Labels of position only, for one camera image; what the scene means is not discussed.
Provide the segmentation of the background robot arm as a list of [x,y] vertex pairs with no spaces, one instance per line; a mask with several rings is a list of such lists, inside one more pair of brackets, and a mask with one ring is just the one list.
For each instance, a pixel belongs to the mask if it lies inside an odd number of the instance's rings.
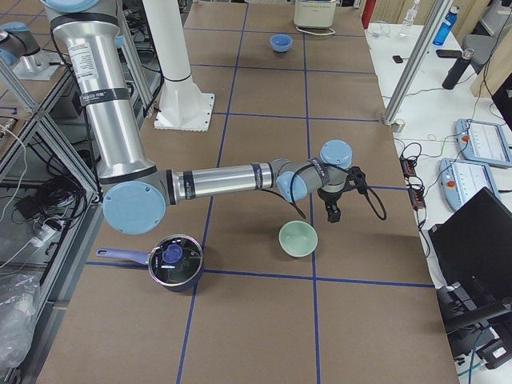
[[20,80],[49,81],[57,70],[23,22],[1,25],[1,59]]

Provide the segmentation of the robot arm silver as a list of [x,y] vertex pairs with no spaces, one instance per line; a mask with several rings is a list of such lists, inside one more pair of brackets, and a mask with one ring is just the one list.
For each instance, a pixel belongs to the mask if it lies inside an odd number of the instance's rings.
[[182,201],[249,190],[277,188],[289,203],[317,193],[330,222],[341,217],[338,200],[349,187],[351,148],[331,140],[319,156],[296,164],[281,158],[206,170],[159,170],[139,135],[116,40],[121,33],[118,1],[47,1],[53,36],[66,44],[81,104],[101,154],[98,177],[102,212],[115,230],[144,234]]

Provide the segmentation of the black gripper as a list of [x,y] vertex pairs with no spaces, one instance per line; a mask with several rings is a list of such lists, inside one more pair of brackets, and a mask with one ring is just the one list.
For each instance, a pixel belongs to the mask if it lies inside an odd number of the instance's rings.
[[318,196],[324,201],[327,212],[327,221],[329,223],[336,223],[340,221],[340,209],[338,208],[338,200],[341,198],[343,191],[338,190],[329,192],[320,188],[317,190]]

